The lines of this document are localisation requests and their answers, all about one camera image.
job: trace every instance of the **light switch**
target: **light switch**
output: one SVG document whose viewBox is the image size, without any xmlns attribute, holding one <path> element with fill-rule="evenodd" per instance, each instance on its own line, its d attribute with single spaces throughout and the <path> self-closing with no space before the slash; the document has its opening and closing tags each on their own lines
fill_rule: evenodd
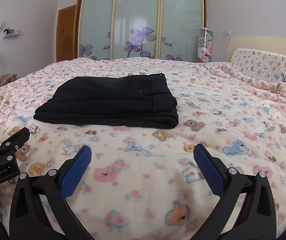
<svg viewBox="0 0 286 240">
<path fill-rule="evenodd" d="M 224 36 L 229 36 L 229 35 L 231 35 L 231 30 L 225 30 L 225 31 L 223 31 L 223 35 L 224 35 Z"/>
</svg>

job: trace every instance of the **sliding wardrobe door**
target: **sliding wardrobe door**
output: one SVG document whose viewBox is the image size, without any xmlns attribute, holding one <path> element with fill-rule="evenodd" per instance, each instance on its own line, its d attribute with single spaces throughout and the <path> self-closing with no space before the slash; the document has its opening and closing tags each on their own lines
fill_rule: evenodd
<svg viewBox="0 0 286 240">
<path fill-rule="evenodd" d="M 203 0 L 162 0 L 160 59 L 196 62 Z"/>
<path fill-rule="evenodd" d="M 113 0 L 83 0 L 79 31 L 79 56 L 110 59 Z"/>
<path fill-rule="evenodd" d="M 155 58 L 159 0 L 115 0 L 113 58 Z"/>
</svg>

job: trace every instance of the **purple flower decal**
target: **purple flower decal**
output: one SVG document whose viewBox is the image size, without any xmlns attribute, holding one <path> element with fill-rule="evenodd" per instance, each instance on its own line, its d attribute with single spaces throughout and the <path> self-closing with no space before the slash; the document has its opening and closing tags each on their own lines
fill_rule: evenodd
<svg viewBox="0 0 286 240">
<path fill-rule="evenodd" d="M 83 44 L 80 44 L 79 46 L 79 55 L 81 57 L 83 57 L 84 53 L 85 55 L 89 56 L 92 54 L 92 52 L 90 51 L 90 49 L 92 49 L 93 46 L 91 44 L 87 44 L 86 46 L 84 46 Z"/>
<path fill-rule="evenodd" d="M 151 56 L 151 54 L 148 51 L 143 51 L 140 53 L 140 57 L 148 57 L 148 58 L 155 58 L 155 55 Z"/>
<path fill-rule="evenodd" d="M 176 60 L 176 61 L 183 61 L 181 57 L 174 58 L 172 55 L 168 54 L 165 56 L 165 59 L 167 60 Z"/>
<path fill-rule="evenodd" d="M 140 53 L 140 57 L 148 57 L 148 58 L 150 58 L 151 54 L 148 51 L 142 51 Z"/>
<path fill-rule="evenodd" d="M 140 46 L 137 42 L 135 42 L 134 44 L 131 43 L 130 41 L 126 42 L 125 45 L 127 46 L 126 48 L 124 48 L 124 50 L 126 52 L 128 52 L 127 57 L 129 57 L 131 51 L 133 50 L 134 52 L 139 52 L 140 49 L 138 48 L 138 46 Z"/>
<path fill-rule="evenodd" d="M 132 38 L 132 40 L 136 41 L 136 42 L 143 42 L 144 39 L 146 39 L 147 41 L 155 41 L 156 36 L 150 34 L 152 32 L 154 32 L 154 30 L 151 28 L 148 28 L 148 27 L 144 27 L 144 28 L 142 28 L 142 30 L 138 30 L 138 29 L 131 29 L 130 30 L 130 33 L 135 34 L 135 36 Z"/>
<path fill-rule="evenodd" d="M 166 39 L 166 37 L 161 37 L 161 42 L 164 42 Z M 172 46 L 172 43 L 169 42 L 164 42 L 163 44 L 165 44 L 166 46 Z"/>
</svg>

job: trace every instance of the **black trousers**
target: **black trousers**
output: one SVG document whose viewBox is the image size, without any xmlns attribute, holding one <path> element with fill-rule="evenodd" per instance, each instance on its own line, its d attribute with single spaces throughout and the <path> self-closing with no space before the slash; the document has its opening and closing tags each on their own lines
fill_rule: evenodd
<svg viewBox="0 0 286 240">
<path fill-rule="evenodd" d="M 34 119 L 59 124 L 174 128 L 177 101 L 164 74 L 75 77 L 36 109 Z"/>
</svg>

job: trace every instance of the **bed sheet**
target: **bed sheet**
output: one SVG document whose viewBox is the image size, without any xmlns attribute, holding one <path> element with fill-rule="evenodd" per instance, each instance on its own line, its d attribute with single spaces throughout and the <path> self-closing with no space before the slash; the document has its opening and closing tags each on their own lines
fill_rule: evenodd
<svg viewBox="0 0 286 240">
<path fill-rule="evenodd" d="M 178 100 L 179 125 L 174 129 L 56 125 L 33 119 L 35 109 L 75 76 L 160 72 Z M 278 234 L 286 228 L 285 83 L 252 79 L 229 63 L 79 58 L 1 87 L 0 120 L 0 143 L 22 127 L 30 129 L 30 140 L 17 153 L 21 171 L 30 176 L 59 168 L 82 145 L 91 147 L 91 164 L 67 202 L 95 239 L 189 240 L 219 200 L 194 164 L 192 151 L 198 143 L 241 173 L 266 172 Z M 0 185 L 7 230 L 16 181 Z M 224 231 L 232 227 L 243 200 L 240 195 Z M 61 232 L 45 199 L 44 206 Z"/>
</svg>

